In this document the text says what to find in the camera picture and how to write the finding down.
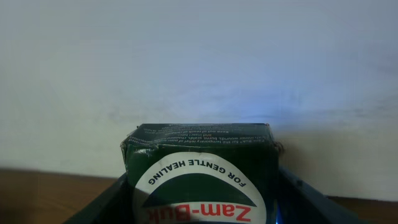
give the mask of green packaging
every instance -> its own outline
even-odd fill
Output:
[[[275,223],[268,124],[142,124],[121,149],[137,224]]]

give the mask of product label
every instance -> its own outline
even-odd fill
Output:
[[[254,184],[232,163],[210,153],[176,152],[153,164],[136,184],[138,224],[265,223]]]

